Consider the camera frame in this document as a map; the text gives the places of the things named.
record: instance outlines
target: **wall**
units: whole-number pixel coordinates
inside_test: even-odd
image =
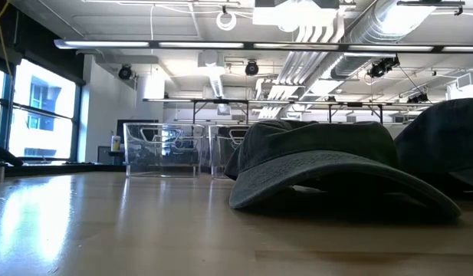
[[[81,97],[79,162],[96,162],[98,146],[110,146],[117,120],[163,121],[162,103],[144,103],[142,94],[98,65],[92,55],[84,60],[87,85]]]

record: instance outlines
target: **vent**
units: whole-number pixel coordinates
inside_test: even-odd
[[[473,72],[462,75],[458,78],[458,88],[473,85]]]
[[[231,120],[246,122],[246,115],[233,115],[233,116],[231,116]]]
[[[348,123],[355,123],[357,121],[357,117],[355,116],[347,116]]]

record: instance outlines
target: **ceiling light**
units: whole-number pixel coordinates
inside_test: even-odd
[[[255,43],[254,48],[273,50],[335,51],[338,50],[338,45],[307,43]]]
[[[160,42],[159,46],[161,48],[241,49],[244,45],[231,42]]]
[[[148,102],[163,102],[163,103],[190,103],[189,99],[143,99]]]
[[[410,45],[350,45],[348,50],[350,51],[389,51],[389,52],[402,52],[402,51],[421,51],[429,52],[432,51],[433,46],[410,46]]]
[[[473,52],[473,46],[449,46],[442,49],[443,52]]]
[[[226,2],[226,1],[189,1],[189,0],[81,0],[86,3],[117,3],[123,5],[207,5],[207,6],[216,6],[216,5],[227,5],[227,6],[240,6],[240,2]]]
[[[298,101],[296,104],[313,104],[313,105],[330,105],[330,104],[338,104],[337,102],[325,102],[325,101]]]
[[[249,100],[249,104],[290,104],[288,100]]]
[[[346,57],[353,57],[353,58],[394,58],[396,57],[395,53],[390,54],[382,54],[382,53],[343,53]]]
[[[88,49],[88,48],[148,48],[146,41],[63,41],[55,40],[60,49]]]

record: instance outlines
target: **fluorescent light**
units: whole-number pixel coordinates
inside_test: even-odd
[[[409,46],[409,45],[350,45],[348,50],[350,51],[432,51],[433,46]]]
[[[304,50],[304,51],[335,51],[338,45],[329,44],[300,44],[300,43],[255,43],[254,48],[257,49],[273,49],[273,50]]]
[[[161,48],[231,48],[241,49],[244,47],[243,43],[236,42],[160,42]]]
[[[381,53],[343,53],[346,57],[366,57],[366,58],[395,58],[396,54],[381,54]]]
[[[188,99],[143,99],[149,102],[163,102],[163,103],[190,103],[192,100]]]
[[[473,46],[449,46],[442,49],[443,52],[470,52],[473,51]]]
[[[184,1],[184,0],[82,0],[86,3],[117,3],[117,4],[135,4],[135,5],[187,5],[193,3],[194,5],[227,5],[227,6],[239,6],[239,2],[224,2],[224,1]]]
[[[431,103],[390,103],[389,105],[394,107],[431,107]]]
[[[65,41],[65,45],[74,48],[146,48],[145,41]]]
[[[337,102],[326,102],[326,101],[298,101],[295,104],[316,104],[316,105],[331,105],[338,104]]]
[[[249,104],[290,104],[288,100],[249,100]]]
[[[176,122],[193,122],[193,119],[174,119]],[[238,120],[215,120],[215,119],[207,119],[207,120],[201,120],[201,119],[196,119],[195,120],[198,123],[204,123],[204,122],[225,122],[225,123],[240,123],[243,122],[244,120],[238,121]]]

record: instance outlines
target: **security camera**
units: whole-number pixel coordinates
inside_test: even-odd
[[[247,76],[255,76],[258,74],[257,61],[249,61],[246,65],[245,73]]]
[[[132,80],[134,73],[132,72],[132,69],[130,69],[131,67],[132,66],[130,64],[122,64],[122,68],[119,71],[119,78],[121,80]]]

